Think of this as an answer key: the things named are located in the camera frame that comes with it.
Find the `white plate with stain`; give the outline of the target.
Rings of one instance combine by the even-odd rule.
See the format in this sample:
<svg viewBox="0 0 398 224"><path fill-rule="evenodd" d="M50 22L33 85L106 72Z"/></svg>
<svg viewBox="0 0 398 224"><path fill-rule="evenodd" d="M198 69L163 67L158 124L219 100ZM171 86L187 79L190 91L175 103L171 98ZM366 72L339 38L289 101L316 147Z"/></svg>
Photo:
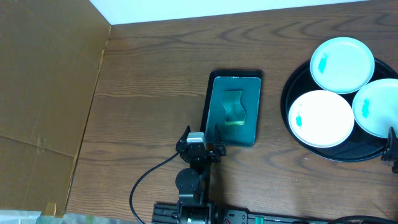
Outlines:
<svg viewBox="0 0 398 224"><path fill-rule="evenodd" d="M299 96L292 103L287 118L294 136L317 148L341 144L354 128L349 103L342 96L325 90Z"/></svg>

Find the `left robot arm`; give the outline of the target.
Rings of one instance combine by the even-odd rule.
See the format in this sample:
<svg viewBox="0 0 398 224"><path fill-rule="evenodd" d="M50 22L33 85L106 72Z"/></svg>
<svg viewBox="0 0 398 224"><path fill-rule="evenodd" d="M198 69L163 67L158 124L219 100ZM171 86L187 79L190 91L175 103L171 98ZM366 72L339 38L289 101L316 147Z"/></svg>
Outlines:
<svg viewBox="0 0 398 224"><path fill-rule="evenodd" d="M175 219L181 224L223 223L223 212L209 199L211 165L220 163L226 148L218 127L214 142L207 148L205 134L192 132L187 127L176 143L176 151L189 167L181 170L175 179L178 202Z"/></svg>

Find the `green yellow sponge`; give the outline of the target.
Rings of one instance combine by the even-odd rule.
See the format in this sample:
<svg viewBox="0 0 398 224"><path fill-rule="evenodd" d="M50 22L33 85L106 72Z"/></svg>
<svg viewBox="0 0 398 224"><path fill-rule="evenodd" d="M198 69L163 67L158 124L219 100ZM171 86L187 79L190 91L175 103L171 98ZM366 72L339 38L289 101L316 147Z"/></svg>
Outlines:
<svg viewBox="0 0 398 224"><path fill-rule="evenodd" d="M222 104L226 111L225 125L243 125L246 112L241 103L243 91L230 90L223 93Z"/></svg>

